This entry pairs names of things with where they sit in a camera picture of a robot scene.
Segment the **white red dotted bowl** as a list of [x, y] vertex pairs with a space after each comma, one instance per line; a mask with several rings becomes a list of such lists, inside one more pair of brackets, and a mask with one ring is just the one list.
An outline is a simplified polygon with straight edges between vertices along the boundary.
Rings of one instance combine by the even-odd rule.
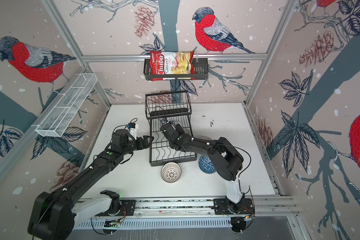
[[161, 177], [166, 183], [174, 183], [181, 177], [181, 167], [174, 162], [166, 163], [161, 169]]

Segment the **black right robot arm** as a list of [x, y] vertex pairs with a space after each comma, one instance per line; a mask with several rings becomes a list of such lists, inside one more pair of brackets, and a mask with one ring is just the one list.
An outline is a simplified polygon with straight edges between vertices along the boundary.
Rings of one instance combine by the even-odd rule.
[[169, 142], [170, 148], [180, 152], [191, 152], [207, 156], [218, 175], [226, 183], [226, 199], [232, 206], [239, 206], [244, 197], [238, 180], [243, 169], [243, 156], [224, 137], [218, 140], [203, 140], [187, 134], [180, 124], [167, 122], [160, 127], [161, 133]]

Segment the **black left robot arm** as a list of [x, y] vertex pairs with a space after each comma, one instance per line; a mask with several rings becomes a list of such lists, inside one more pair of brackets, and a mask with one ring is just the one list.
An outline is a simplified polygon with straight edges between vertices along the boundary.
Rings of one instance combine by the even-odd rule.
[[28, 233], [41, 240], [65, 240], [74, 228], [100, 213], [126, 216], [116, 192], [104, 190], [90, 200], [79, 200], [102, 177], [125, 163], [126, 155], [148, 149], [153, 140], [150, 136], [135, 138], [126, 129], [116, 130], [111, 142], [87, 168], [64, 186], [36, 198]]

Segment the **maroon striped bowl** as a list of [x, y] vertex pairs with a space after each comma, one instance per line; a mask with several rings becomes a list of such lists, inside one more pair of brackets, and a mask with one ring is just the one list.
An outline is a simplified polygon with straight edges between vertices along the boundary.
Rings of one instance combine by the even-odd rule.
[[199, 139], [206, 140], [206, 141], [212, 140], [210, 137], [207, 137], [207, 136], [200, 136]]

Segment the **blue geometric patterned bowl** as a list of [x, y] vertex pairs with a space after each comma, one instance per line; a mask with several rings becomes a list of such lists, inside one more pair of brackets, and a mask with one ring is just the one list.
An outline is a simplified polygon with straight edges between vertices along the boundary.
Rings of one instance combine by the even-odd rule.
[[207, 156], [200, 156], [198, 164], [200, 170], [206, 174], [214, 174], [216, 172], [211, 159]]

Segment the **red cassava chips bag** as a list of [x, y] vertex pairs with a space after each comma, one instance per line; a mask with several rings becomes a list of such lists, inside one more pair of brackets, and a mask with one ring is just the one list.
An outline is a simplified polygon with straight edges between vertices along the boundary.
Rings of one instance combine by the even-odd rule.
[[162, 78], [164, 75], [189, 75], [194, 74], [192, 64], [194, 51], [191, 52], [161, 52], [150, 51], [150, 75], [158, 75], [151, 81], [174, 80], [174, 78]]

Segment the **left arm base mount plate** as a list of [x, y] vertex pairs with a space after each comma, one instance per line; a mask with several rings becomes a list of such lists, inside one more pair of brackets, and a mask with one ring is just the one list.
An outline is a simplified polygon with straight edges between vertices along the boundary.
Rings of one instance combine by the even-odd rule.
[[119, 207], [118, 211], [116, 211], [116, 210], [108, 210], [106, 212], [98, 214], [97, 217], [113, 217], [113, 216], [131, 217], [131, 216], [134, 215], [135, 207], [136, 207], [136, 200], [121, 199], [120, 200], [120, 207]]

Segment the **black wall shelf basket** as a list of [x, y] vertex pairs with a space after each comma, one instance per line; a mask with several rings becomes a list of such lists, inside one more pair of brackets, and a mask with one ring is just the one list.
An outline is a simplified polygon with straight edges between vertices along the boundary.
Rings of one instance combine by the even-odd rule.
[[209, 74], [207, 58], [193, 59], [192, 61], [194, 74], [185, 75], [153, 75], [150, 66], [150, 59], [145, 59], [143, 74], [147, 81], [162, 80], [206, 80]]

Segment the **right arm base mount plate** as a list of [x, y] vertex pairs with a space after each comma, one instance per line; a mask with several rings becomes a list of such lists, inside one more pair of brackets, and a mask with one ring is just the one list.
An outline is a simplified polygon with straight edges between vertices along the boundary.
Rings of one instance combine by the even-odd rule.
[[213, 199], [213, 210], [216, 215], [249, 215], [255, 214], [254, 204], [250, 198], [242, 198], [237, 204], [227, 198]]

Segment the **aluminium front rail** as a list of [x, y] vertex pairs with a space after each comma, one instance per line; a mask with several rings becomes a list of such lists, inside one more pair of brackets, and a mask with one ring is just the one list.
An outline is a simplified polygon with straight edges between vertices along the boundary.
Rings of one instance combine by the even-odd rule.
[[204, 217], [290, 217], [300, 213], [292, 197], [277, 195], [253, 196], [255, 209], [249, 215], [216, 215], [213, 199], [223, 197], [186, 198], [121, 198], [136, 200], [134, 215], [129, 218], [204, 218]]

